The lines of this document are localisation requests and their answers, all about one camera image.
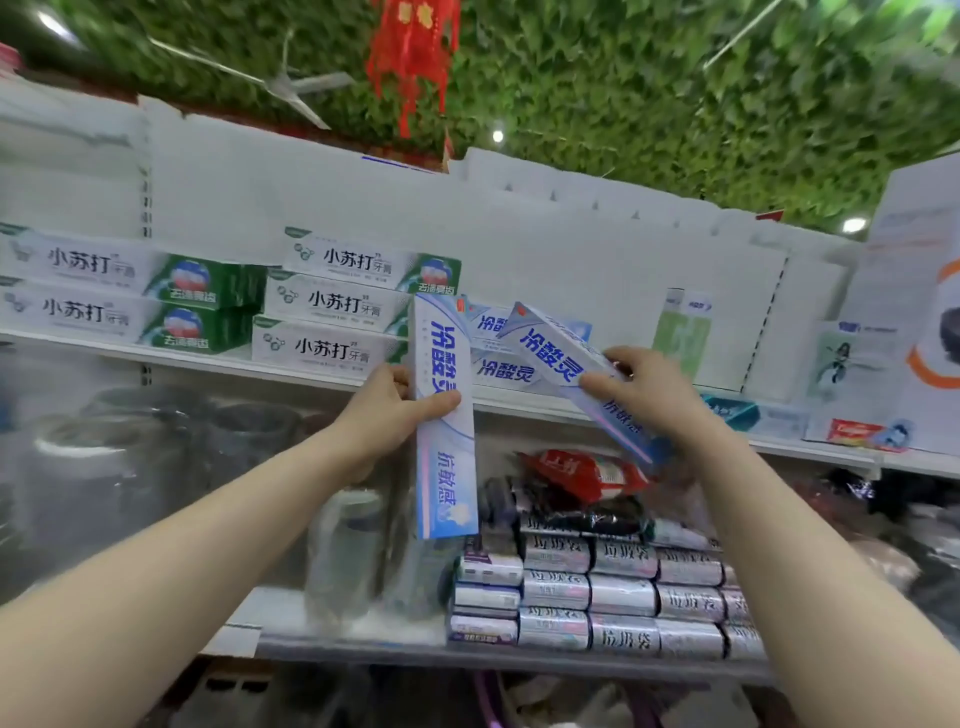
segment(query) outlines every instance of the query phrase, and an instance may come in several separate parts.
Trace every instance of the red hanging ornament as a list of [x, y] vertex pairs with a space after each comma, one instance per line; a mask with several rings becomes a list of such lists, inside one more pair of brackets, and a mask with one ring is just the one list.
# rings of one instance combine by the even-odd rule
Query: red hanging ornament
[[[400, 136], [410, 137], [409, 115], [417, 110], [420, 78], [440, 90], [440, 111], [446, 107], [446, 78], [450, 53], [460, 41], [460, 0], [372, 0], [383, 3], [380, 27], [370, 44], [367, 76], [376, 95], [384, 74], [393, 73], [403, 97]], [[444, 28], [450, 23], [450, 52], [443, 47]]]

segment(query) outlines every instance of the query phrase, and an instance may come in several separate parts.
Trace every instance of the white toothpaste box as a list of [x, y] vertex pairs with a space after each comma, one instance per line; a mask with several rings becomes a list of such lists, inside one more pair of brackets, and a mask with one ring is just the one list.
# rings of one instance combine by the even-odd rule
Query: white toothpaste box
[[[467, 319], [474, 383], [539, 395], [554, 394], [553, 386], [536, 369], [497, 338], [510, 318], [510, 308], [473, 303], [466, 296], [460, 298], [457, 308]], [[591, 324], [573, 321], [566, 325], [584, 341], [589, 340]]]
[[416, 399], [450, 389], [460, 405], [417, 427], [417, 532], [422, 539], [477, 533], [470, 338], [452, 296], [418, 293], [411, 303]]
[[650, 436], [614, 400], [595, 400], [580, 388], [584, 372], [626, 377], [566, 324], [517, 302], [497, 336], [543, 377], [553, 394], [566, 397], [607, 430], [644, 471], [650, 473], [669, 457], [664, 438]]
[[363, 379], [383, 362], [401, 363], [406, 353], [398, 336], [253, 317], [252, 360], [264, 364]]
[[406, 336], [412, 298], [402, 291], [273, 268], [267, 272], [263, 315]]
[[455, 295], [460, 284], [456, 258], [338, 240], [303, 228], [283, 232], [288, 271], [407, 293]]

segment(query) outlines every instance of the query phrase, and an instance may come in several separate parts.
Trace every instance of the product packaging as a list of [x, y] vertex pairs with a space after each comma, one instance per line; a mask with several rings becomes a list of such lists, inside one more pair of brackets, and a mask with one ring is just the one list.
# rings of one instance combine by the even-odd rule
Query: product packaging
[[[520, 457], [525, 462], [544, 466], [545, 455], [546, 453], [543, 453], [534, 458], [521, 454]], [[583, 477], [578, 477], [577, 473], [571, 476], [571, 488], [591, 490], [595, 481], [589, 474], [589, 469], [584, 469], [579, 475]], [[649, 535], [650, 521], [645, 516], [643, 506], [633, 497], [620, 496], [609, 500], [583, 502], [569, 490], [553, 485], [536, 474], [511, 478], [510, 482], [516, 510], [520, 514], [519, 529], [523, 533], [617, 536], [637, 538], [641, 542]]]
[[[510, 318], [510, 308], [472, 303], [466, 296], [460, 298], [457, 306], [467, 319], [475, 383], [532, 394], [554, 394], [553, 385], [497, 338]], [[576, 321], [566, 325], [584, 341], [589, 340], [591, 324]]]
[[523, 562], [519, 556], [507, 553], [468, 550], [457, 565], [457, 580], [518, 587], [523, 581]]
[[590, 649], [626, 652], [646, 657], [660, 654], [657, 621], [645, 617], [589, 614]]
[[723, 596], [711, 587], [657, 584], [657, 595], [660, 599], [660, 617], [714, 623], [724, 619], [726, 606]]
[[590, 644], [585, 612], [555, 607], [520, 607], [517, 644], [553, 649], [584, 650]]
[[467, 615], [450, 615], [447, 637], [453, 642], [516, 644], [516, 622]]
[[250, 341], [251, 314], [125, 295], [99, 286], [67, 287], [0, 277], [0, 321], [31, 331], [219, 353]]
[[460, 284], [460, 261], [443, 255], [335, 240], [303, 228], [286, 228], [283, 246], [283, 267], [308, 276], [406, 293], [455, 295]]
[[656, 619], [660, 654], [682, 660], [721, 660], [724, 638], [716, 624], [705, 621]]
[[667, 288], [651, 349], [676, 361], [692, 381], [703, 361], [712, 321], [713, 304], [707, 294]]
[[634, 615], [655, 617], [657, 615], [657, 590], [646, 579], [625, 579], [591, 572], [591, 614]]
[[896, 415], [904, 342], [897, 328], [821, 324], [804, 386], [810, 408], [804, 438], [892, 451], [911, 447], [915, 424]]
[[522, 534], [520, 555], [523, 567], [529, 570], [587, 573], [590, 568], [587, 539]]
[[523, 573], [525, 607], [562, 607], [585, 610], [590, 604], [590, 584], [579, 573], [533, 571]]
[[402, 291], [271, 268], [263, 314], [406, 337], [411, 298]]
[[43, 232], [0, 222], [0, 272], [15, 278], [229, 308], [259, 303], [264, 270], [165, 252], [143, 240]]
[[486, 607], [515, 612], [520, 606], [520, 590], [516, 587], [457, 582], [453, 585], [453, 604], [458, 607]]
[[600, 372], [625, 378], [602, 353], [592, 348], [567, 325], [517, 302], [497, 337], [521, 356], [554, 387], [629, 452], [649, 477], [670, 454], [664, 438], [652, 438], [615, 401], [600, 402], [579, 385], [583, 372]]
[[469, 336], [456, 299], [418, 293], [411, 302], [416, 399], [451, 389], [460, 405], [417, 427], [417, 521], [423, 539], [477, 533], [476, 458]]
[[252, 359], [302, 372], [364, 379], [379, 364], [399, 364], [407, 342], [352, 328], [253, 317]]
[[783, 440], [801, 440], [806, 433], [810, 413], [805, 407], [735, 400], [703, 392], [700, 397], [714, 414], [737, 432]]
[[658, 548], [660, 576], [666, 584], [718, 587], [723, 582], [723, 564], [714, 553]]

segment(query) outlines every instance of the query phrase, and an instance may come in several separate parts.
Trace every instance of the cardboard box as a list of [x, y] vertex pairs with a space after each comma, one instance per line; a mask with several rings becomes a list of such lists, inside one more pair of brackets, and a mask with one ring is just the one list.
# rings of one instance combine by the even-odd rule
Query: cardboard box
[[407, 293], [454, 295], [460, 261], [430, 253], [342, 242], [303, 228], [286, 228], [283, 267], [309, 276], [364, 283]]
[[3, 222], [0, 272], [208, 308], [259, 303], [264, 280], [264, 268], [258, 265], [164, 252], [143, 240], [37, 231]]
[[[497, 338], [512, 309], [473, 303], [462, 296], [457, 302], [457, 310], [462, 311], [467, 320], [475, 384], [538, 395], [554, 394], [553, 386], [536, 369]], [[584, 341], [589, 339], [593, 329], [591, 324], [583, 321], [566, 322], [566, 325]]]
[[274, 268], [267, 272], [263, 315], [406, 336], [412, 298], [401, 291]]
[[253, 317], [252, 358], [301, 372], [327, 372], [366, 379], [379, 364], [399, 364], [407, 342], [354, 328]]
[[467, 536], [477, 533], [478, 516], [466, 321], [450, 296], [418, 293], [411, 307], [415, 398], [451, 389], [463, 398], [446, 417], [417, 427], [417, 533]]
[[252, 311], [125, 296], [101, 286], [0, 277], [0, 321], [30, 331], [219, 353], [250, 341]]
[[653, 438], [615, 401], [595, 400], [580, 388], [584, 372], [624, 377], [613, 364], [565, 324], [517, 302], [497, 334], [524, 362], [551, 385], [553, 392], [576, 404], [651, 473], [669, 457], [669, 443]]

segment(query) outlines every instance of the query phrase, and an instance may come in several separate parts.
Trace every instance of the toothpaste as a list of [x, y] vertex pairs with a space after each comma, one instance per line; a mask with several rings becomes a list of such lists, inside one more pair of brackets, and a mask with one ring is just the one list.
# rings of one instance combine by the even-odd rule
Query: toothpaste
[[411, 306], [414, 390], [421, 400], [450, 389], [460, 405], [417, 427], [417, 532], [422, 539], [477, 533], [470, 342], [456, 299], [418, 293]]
[[411, 298], [401, 291], [274, 268], [267, 273], [263, 313], [275, 319], [301, 319], [406, 336]]
[[378, 364], [399, 364], [407, 342], [353, 328], [253, 317], [252, 360], [304, 372], [365, 378]]
[[551, 385], [553, 394], [566, 397], [607, 430], [643, 470], [649, 473], [666, 461], [670, 447], [664, 438], [650, 437], [616, 401], [595, 400], [580, 388], [584, 372], [626, 377], [566, 324], [517, 302], [497, 337]]
[[178, 255], [144, 240], [37, 231], [3, 222], [0, 269], [22, 279], [206, 308], [257, 303], [264, 275], [257, 265]]
[[[553, 394], [553, 386], [523, 357], [516, 355], [509, 344], [497, 338], [510, 318], [510, 308], [481, 305], [461, 296], [457, 310], [467, 319], [474, 383], [537, 395]], [[583, 321], [571, 321], [565, 325], [584, 341], [589, 339], [593, 329], [591, 324]]]
[[283, 267], [288, 271], [407, 293], [455, 295], [460, 283], [456, 258], [337, 240], [303, 228], [284, 233]]

